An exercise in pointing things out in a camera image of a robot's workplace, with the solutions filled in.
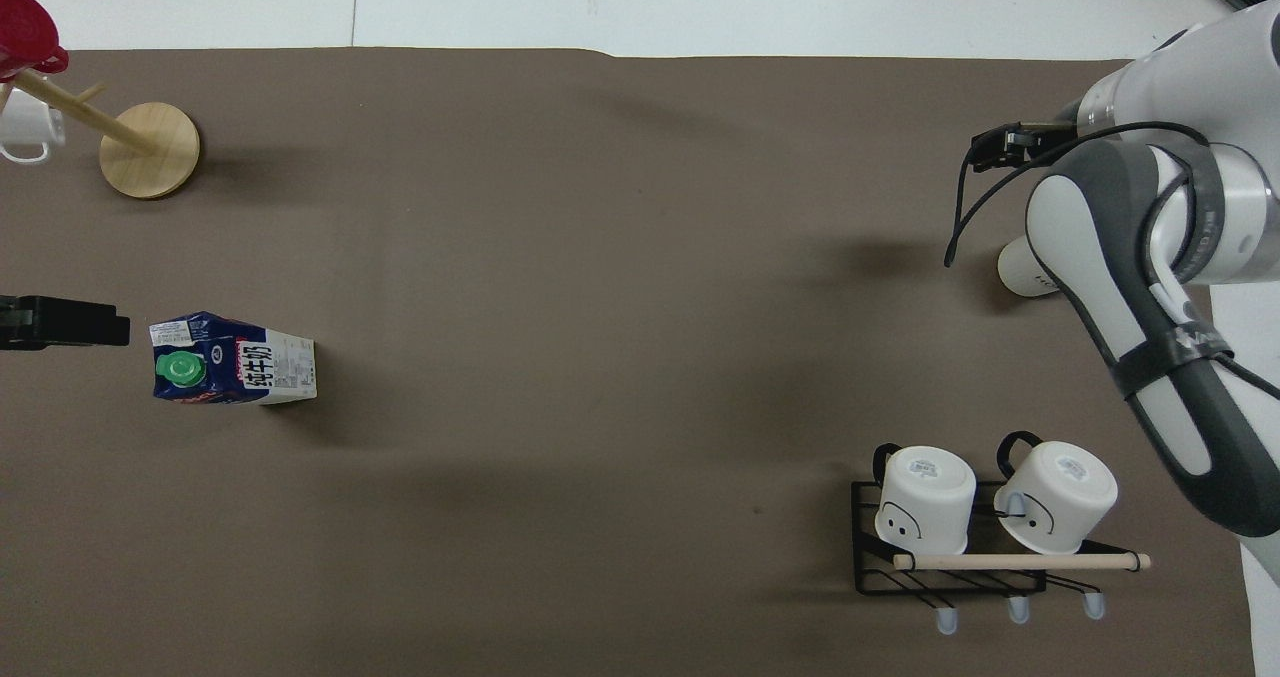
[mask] white cup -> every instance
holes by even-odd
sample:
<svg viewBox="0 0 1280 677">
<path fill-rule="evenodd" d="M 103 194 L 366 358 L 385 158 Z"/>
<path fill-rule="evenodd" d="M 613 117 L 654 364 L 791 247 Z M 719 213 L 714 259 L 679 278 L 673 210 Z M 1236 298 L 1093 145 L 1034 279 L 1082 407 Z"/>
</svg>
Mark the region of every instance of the white cup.
<svg viewBox="0 0 1280 677">
<path fill-rule="evenodd" d="M 1009 452 L 1018 442 L 1032 445 L 1032 452 L 1015 471 Z M 1120 494 L 1102 459 L 1078 445 L 1046 443 L 1030 433 L 1006 435 L 996 463 L 1009 480 L 996 490 L 1000 522 L 1015 540 L 1041 554 L 1079 552 Z"/>
<path fill-rule="evenodd" d="M 9 152 L 13 145 L 38 146 L 40 154 L 36 157 L 19 157 Z M 63 113 L 22 90 L 13 90 L 0 113 L 0 154 L 18 165 L 44 165 L 54 156 L 55 145 L 67 145 Z"/>
<path fill-rule="evenodd" d="M 973 467 L 936 445 L 886 443 L 872 461 L 881 486 L 876 535 L 913 554 L 960 554 L 978 480 Z"/>
</svg>

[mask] wooden rod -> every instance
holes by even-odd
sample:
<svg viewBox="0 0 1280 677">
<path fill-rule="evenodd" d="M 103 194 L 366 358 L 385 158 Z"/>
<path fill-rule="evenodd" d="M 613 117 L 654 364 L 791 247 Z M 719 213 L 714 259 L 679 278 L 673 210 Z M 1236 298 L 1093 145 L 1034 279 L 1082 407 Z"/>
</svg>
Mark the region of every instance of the wooden rod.
<svg viewBox="0 0 1280 677">
<path fill-rule="evenodd" d="M 59 88 L 58 84 L 50 84 L 49 81 L 41 79 L 32 70 L 19 70 L 14 76 L 13 84 L 18 86 L 23 92 L 32 95 L 32 97 L 41 100 L 41 102 L 49 104 L 50 108 L 61 109 L 64 115 L 77 118 L 77 120 L 83 122 L 86 125 L 93 127 L 100 133 L 109 136 L 109 138 L 128 145 L 134 152 L 156 154 L 160 150 L 159 145 L 154 143 L 154 141 L 120 124 L 119 120 L 108 115 L 108 113 L 79 102 L 76 95 Z"/>
<path fill-rule="evenodd" d="M 97 97 L 106 88 L 106 83 L 96 83 L 91 88 L 84 90 L 84 92 L 76 96 L 77 102 L 88 102 L 88 100 Z"/>
<path fill-rule="evenodd" d="M 1124 554 L 895 554 L 893 569 L 1151 569 L 1151 555 Z"/>
</svg>

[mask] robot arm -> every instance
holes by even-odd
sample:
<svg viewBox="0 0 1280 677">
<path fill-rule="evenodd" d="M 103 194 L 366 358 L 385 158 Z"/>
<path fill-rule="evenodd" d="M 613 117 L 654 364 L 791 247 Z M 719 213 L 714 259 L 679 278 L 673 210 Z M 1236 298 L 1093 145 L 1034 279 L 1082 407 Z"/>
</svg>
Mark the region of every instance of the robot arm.
<svg viewBox="0 0 1280 677">
<path fill-rule="evenodd" d="M 1135 122 L 1210 145 L 1129 131 L 1071 148 L 1001 273 L 1019 294 L 1064 291 L 1181 491 L 1280 584 L 1280 402 L 1183 289 L 1280 279 L 1280 0 L 1179 35 L 1075 115 L 1083 134 Z"/>
</svg>

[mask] smiley face mug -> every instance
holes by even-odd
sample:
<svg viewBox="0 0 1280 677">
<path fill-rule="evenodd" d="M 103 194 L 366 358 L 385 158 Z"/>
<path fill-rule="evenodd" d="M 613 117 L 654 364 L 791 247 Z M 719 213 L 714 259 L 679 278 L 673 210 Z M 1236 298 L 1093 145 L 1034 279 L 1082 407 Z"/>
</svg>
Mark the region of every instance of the smiley face mug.
<svg viewBox="0 0 1280 677">
<path fill-rule="evenodd" d="M 872 459 L 881 486 L 876 535 L 913 554 L 960 554 L 978 481 L 973 467 L 936 445 L 886 443 Z"/>
<path fill-rule="evenodd" d="M 1032 452 L 1014 468 L 1009 453 L 1019 442 Z M 1030 433 L 1006 435 L 996 450 L 1006 484 L 996 490 L 996 513 L 1015 540 L 1041 554 L 1075 554 L 1119 497 L 1102 459 L 1078 445 L 1043 442 Z"/>
</svg>

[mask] white floor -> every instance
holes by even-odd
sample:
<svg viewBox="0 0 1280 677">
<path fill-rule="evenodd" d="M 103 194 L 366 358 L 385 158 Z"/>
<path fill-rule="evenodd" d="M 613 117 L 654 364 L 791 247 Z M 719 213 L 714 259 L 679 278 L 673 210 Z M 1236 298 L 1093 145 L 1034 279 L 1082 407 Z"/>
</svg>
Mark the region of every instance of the white floor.
<svg viewBox="0 0 1280 677">
<path fill-rule="evenodd" d="M 1230 12 L 1220 0 L 38 1 L 68 49 L 572 47 L 636 58 L 1138 58 Z M 1240 361 L 1280 380 L 1280 330 L 1268 320 L 1280 285 L 1215 288 L 1213 299 Z M 1280 677 L 1280 590 L 1248 559 L 1245 573 L 1257 672 Z"/>
</svg>

